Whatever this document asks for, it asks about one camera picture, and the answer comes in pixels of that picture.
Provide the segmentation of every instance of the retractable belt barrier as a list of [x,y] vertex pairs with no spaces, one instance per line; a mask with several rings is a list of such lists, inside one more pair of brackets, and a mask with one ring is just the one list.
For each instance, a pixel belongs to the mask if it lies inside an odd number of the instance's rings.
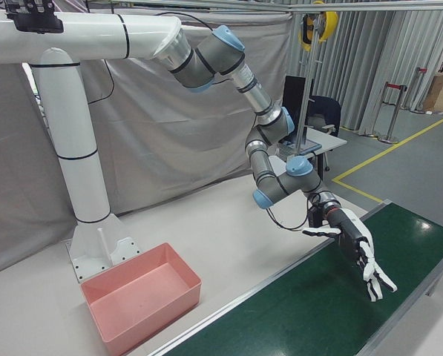
[[[396,100],[396,103],[394,104],[393,117],[391,119],[390,127],[387,131],[387,134],[381,135],[377,131],[375,131],[375,125],[376,121],[378,120],[378,115],[381,109],[381,105],[384,103],[384,97],[386,96],[386,89],[388,88],[399,90],[399,95],[398,95],[398,100]],[[372,133],[366,134],[365,136],[377,138],[378,141],[383,143],[394,144],[399,142],[399,140],[396,137],[393,137],[393,129],[394,129],[394,124],[396,123],[396,119],[398,117],[399,108],[401,107],[402,97],[406,91],[407,91],[406,85],[390,84],[389,82],[384,83],[384,87],[381,92],[381,99],[376,107],[375,118],[373,120]]]
[[410,110],[411,109],[411,101],[413,98],[417,95],[417,92],[419,90],[419,78],[423,77],[424,74],[426,74],[427,68],[421,68],[416,67],[416,70],[414,71],[413,79],[411,80],[411,83],[409,84],[409,90],[406,93],[406,96],[404,97],[403,104],[401,106],[401,109],[403,110]]

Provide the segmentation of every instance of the pink tray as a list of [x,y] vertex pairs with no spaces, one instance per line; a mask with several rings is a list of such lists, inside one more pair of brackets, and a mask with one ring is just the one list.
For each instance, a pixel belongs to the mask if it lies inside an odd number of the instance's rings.
[[120,355],[200,300],[200,278],[164,243],[81,284],[101,338]]

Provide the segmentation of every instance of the green conveyor belt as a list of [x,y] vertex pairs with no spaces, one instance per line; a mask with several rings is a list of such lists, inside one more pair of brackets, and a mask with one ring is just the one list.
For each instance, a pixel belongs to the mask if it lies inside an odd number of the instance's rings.
[[356,354],[443,258],[443,228],[395,204],[365,225],[396,293],[371,303],[360,271],[332,243],[167,355]]

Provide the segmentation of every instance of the overhead frame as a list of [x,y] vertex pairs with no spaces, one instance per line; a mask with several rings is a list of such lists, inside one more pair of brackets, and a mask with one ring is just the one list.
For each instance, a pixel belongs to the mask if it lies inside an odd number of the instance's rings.
[[263,10],[282,13],[319,13],[323,11],[426,11],[443,10],[443,0],[411,0],[411,1],[374,1],[343,4],[273,4],[263,2],[247,2],[236,0],[110,0],[107,3],[177,5],[183,7],[216,7],[231,10]]

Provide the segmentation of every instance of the white tabletop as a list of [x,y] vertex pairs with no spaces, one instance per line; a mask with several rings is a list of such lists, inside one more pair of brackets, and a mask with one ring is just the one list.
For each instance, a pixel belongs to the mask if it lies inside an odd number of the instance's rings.
[[307,139],[322,145],[321,148],[315,150],[316,154],[322,154],[347,144],[347,141],[344,139],[339,139],[338,137],[314,130],[313,128],[307,128]]
[[[122,218],[143,249],[169,242],[202,280],[200,304],[130,355],[148,355],[324,241],[276,227],[254,189],[241,177]],[[293,194],[273,211],[294,225],[306,199]],[[64,243],[0,272],[0,356],[106,354]]]

